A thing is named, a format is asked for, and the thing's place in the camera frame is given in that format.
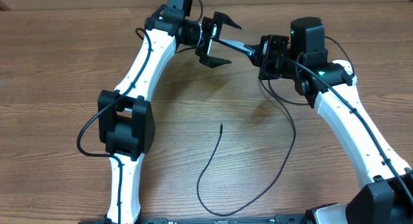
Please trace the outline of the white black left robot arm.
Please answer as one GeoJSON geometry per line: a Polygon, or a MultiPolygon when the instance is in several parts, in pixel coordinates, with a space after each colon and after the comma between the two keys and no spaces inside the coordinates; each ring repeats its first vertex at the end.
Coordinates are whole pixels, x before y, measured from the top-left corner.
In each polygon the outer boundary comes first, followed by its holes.
{"type": "Polygon", "coordinates": [[[99,138],[112,169],[112,195],[104,223],[138,223],[141,215],[141,167],[155,137],[151,100],[156,85],[179,45],[196,50],[200,63],[214,68],[227,63],[211,57],[210,45],[223,25],[238,25],[226,14],[189,20],[192,0],[168,0],[145,21],[143,44],[114,91],[98,97],[99,138]]]}

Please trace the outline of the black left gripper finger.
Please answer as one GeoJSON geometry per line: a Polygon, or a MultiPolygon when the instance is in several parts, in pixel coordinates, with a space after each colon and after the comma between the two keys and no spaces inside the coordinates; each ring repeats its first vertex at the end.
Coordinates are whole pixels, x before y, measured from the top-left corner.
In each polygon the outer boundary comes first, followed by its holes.
{"type": "Polygon", "coordinates": [[[221,59],[218,57],[212,57],[212,56],[205,56],[205,57],[200,57],[199,62],[209,68],[216,68],[221,65],[226,65],[226,64],[231,64],[232,62],[227,59],[221,59]]]}
{"type": "Polygon", "coordinates": [[[242,29],[241,26],[236,24],[227,14],[221,12],[215,12],[213,16],[214,24],[222,27],[223,25],[228,25],[236,29],[242,29]]]}

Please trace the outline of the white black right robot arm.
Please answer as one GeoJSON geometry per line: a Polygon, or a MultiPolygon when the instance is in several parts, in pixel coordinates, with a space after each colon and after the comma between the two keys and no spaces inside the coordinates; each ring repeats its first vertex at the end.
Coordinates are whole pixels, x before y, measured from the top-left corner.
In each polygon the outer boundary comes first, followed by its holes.
{"type": "Polygon", "coordinates": [[[360,190],[347,204],[305,212],[302,223],[411,223],[412,168],[387,143],[364,109],[352,63],[328,60],[317,17],[290,24],[289,36],[268,35],[247,46],[267,80],[291,79],[297,93],[328,123],[350,159],[360,190]]]}

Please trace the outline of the blue Galaxy smartphone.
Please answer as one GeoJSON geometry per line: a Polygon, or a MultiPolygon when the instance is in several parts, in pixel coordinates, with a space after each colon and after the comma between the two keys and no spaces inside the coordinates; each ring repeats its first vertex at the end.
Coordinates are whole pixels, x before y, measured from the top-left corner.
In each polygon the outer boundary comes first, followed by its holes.
{"type": "Polygon", "coordinates": [[[233,50],[241,52],[248,57],[256,56],[256,51],[251,46],[246,45],[240,41],[230,40],[230,39],[218,39],[217,42],[233,50]]]}

